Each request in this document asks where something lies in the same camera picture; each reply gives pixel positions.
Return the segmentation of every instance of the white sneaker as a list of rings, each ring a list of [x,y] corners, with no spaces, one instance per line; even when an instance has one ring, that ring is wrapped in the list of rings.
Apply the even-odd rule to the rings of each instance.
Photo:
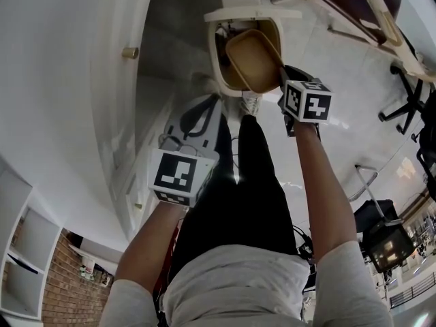
[[[259,112],[260,101],[262,100],[261,95],[256,95],[253,92],[243,92],[243,97],[240,102],[240,113],[241,115],[251,115],[256,117]]]

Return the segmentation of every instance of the metal railing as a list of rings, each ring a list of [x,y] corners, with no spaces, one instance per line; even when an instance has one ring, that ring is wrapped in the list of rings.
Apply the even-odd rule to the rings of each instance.
[[[408,290],[405,290],[404,292],[393,296],[390,299],[390,307],[395,308],[399,305],[402,305],[405,302],[408,302],[409,300],[412,300],[413,298],[424,293],[428,289],[432,288],[434,285],[436,285],[436,273],[433,273],[430,276],[426,277],[415,286],[410,287]]]

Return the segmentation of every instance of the brown container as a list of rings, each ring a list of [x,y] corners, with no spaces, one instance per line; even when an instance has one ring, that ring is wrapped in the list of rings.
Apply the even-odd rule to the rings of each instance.
[[[250,29],[231,39],[225,51],[240,78],[254,93],[263,94],[280,85],[283,61],[270,40]]]

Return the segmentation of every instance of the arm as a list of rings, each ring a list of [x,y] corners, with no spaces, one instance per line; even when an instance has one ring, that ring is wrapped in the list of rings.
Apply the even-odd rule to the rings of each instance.
[[[317,260],[314,327],[389,326],[356,238],[356,223],[313,125],[295,122]]]
[[[182,214],[182,206],[160,202],[121,257],[115,280],[134,281],[153,294]]]
[[[314,126],[296,121],[294,131],[318,262],[339,245],[357,241],[356,223],[347,196],[333,173]]]

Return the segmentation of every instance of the wrist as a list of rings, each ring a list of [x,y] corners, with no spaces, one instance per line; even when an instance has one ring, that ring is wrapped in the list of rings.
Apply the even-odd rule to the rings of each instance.
[[[301,123],[295,120],[294,131],[297,135],[315,135],[317,137],[316,127],[312,123]]]
[[[156,209],[160,209],[165,213],[170,213],[176,217],[182,216],[186,213],[185,207],[180,204],[171,204],[169,202],[160,202]]]

